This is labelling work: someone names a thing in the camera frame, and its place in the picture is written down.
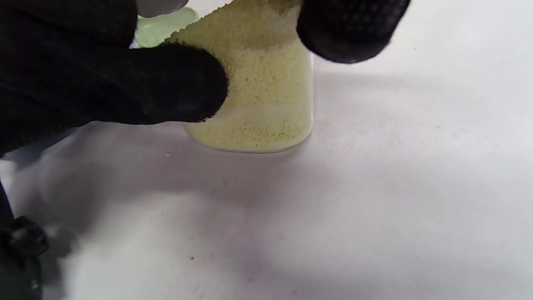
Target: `gloved hand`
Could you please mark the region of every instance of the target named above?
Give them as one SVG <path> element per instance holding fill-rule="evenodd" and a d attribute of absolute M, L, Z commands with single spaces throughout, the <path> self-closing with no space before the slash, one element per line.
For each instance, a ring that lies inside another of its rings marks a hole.
<path fill-rule="evenodd" d="M 297 31 L 303 44 L 333 62 L 373 58 L 389 44 L 410 0 L 304 0 Z"/>
<path fill-rule="evenodd" d="M 135 0 L 0 0 L 0 154 L 90 121 L 200 122 L 228 92 L 182 45 L 128 49 Z"/>

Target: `gloved finger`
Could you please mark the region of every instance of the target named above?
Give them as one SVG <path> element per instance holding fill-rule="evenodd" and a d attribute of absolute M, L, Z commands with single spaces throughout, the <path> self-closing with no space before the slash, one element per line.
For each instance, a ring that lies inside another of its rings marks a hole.
<path fill-rule="evenodd" d="M 0 0 L 2 6 L 97 42 L 128 47 L 137 26 L 135 0 Z"/>
<path fill-rule="evenodd" d="M 297 31 L 317 55 L 353 64 L 378 55 L 390 42 L 410 0 L 305 0 Z"/>
<path fill-rule="evenodd" d="M 0 154 L 18 149 L 91 120 L 72 116 L 35 102 L 0 83 Z"/>
<path fill-rule="evenodd" d="M 79 120 L 200 122 L 228 93 L 223 67 L 195 48 L 109 48 L 9 10 L 0 39 L 0 82 Z"/>
<path fill-rule="evenodd" d="M 137 0 L 139 15 L 145 18 L 167 14 L 185 7 L 189 0 Z"/>

